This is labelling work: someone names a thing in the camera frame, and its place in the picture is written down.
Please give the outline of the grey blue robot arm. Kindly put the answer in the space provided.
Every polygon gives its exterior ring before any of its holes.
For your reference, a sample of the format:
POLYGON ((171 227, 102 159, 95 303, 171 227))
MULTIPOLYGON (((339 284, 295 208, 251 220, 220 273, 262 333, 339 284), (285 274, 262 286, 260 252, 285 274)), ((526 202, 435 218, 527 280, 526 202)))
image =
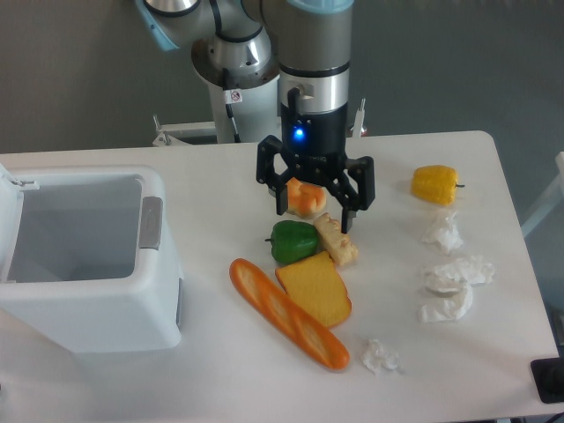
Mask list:
POLYGON ((347 233, 375 199, 373 160, 345 150, 353 3, 140 1, 137 8, 162 49, 190 49, 217 141, 256 144, 256 179, 278 214, 294 178, 337 199, 347 233))

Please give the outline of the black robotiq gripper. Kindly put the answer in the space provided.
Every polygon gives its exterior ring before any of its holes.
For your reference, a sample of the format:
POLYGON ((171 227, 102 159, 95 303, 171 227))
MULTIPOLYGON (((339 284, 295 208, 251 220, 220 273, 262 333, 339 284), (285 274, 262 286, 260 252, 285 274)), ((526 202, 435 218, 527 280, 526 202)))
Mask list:
POLYGON ((276 213, 288 210, 287 183, 328 184, 326 188, 342 207, 341 232, 347 234, 358 211, 375 200, 375 163, 372 157, 345 155, 345 124, 348 106, 313 114, 300 111, 301 90, 287 92, 282 113, 282 141, 273 135, 257 146, 256 181, 265 184, 276 199, 276 213), (279 174, 274 166, 279 155, 288 168, 279 174))

